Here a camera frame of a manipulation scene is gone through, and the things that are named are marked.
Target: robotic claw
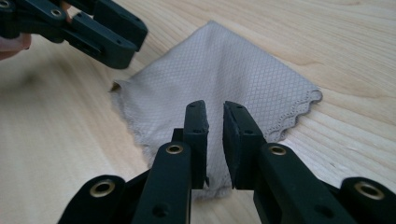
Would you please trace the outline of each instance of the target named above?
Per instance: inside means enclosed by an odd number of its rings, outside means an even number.
[[[70,45],[116,69],[128,67],[146,38],[146,25],[110,0],[66,0],[81,11],[67,22],[61,0],[0,0],[0,36],[39,34]]]
[[[126,183],[90,180],[59,223],[190,223],[191,189],[205,183],[208,127],[204,101],[187,105],[184,128],[174,129],[150,170]],[[233,187],[254,190],[262,223],[396,222],[393,192],[363,177],[340,189],[318,180],[290,148],[266,143],[242,105],[224,104],[223,147]]]

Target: wooden table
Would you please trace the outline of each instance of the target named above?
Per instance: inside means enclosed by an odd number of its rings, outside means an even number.
[[[89,179],[147,169],[112,107],[128,78],[214,20],[321,87],[282,143],[335,186],[361,175],[396,191],[396,2],[119,0],[149,28],[129,69],[35,36],[0,62],[0,223],[55,223]],[[258,223],[252,193],[194,203],[192,223]]]

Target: fabric cloth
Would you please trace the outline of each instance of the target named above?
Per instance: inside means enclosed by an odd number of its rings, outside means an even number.
[[[210,187],[195,190],[195,199],[224,196],[231,188],[222,148],[225,101],[244,105],[267,142],[276,142],[322,97],[307,79],[214,21],[130,79],[116,81],[112,95],[149,166],[174,128],[183,127],[186,105],[205,101]]]

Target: wood grain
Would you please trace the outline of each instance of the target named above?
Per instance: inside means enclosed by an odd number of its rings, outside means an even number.
[[[149,28],[130,68],[113,70],[41,36],[0,62],[0,223],[55,223],[89,179],[147,169],[112,107],[125,79],[214,20],[321,87],[282,143],[335,186],[361,175],[396,191],[396,2],[119,0]],[[192,223],[259,223],[252,193],[194,203]]]

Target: gray napkin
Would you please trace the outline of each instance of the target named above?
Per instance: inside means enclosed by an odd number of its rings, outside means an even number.
[[[149,166],[174,128],[183,127],[186,105],[205,101],[210,187],[195,190],[195,199],[221,197],[231,188],[221,143],[225,101],[244,105],[265,139],[276,142],[322,96],[304,77],[214,21],[127,81],[116,81],[112,95]]]

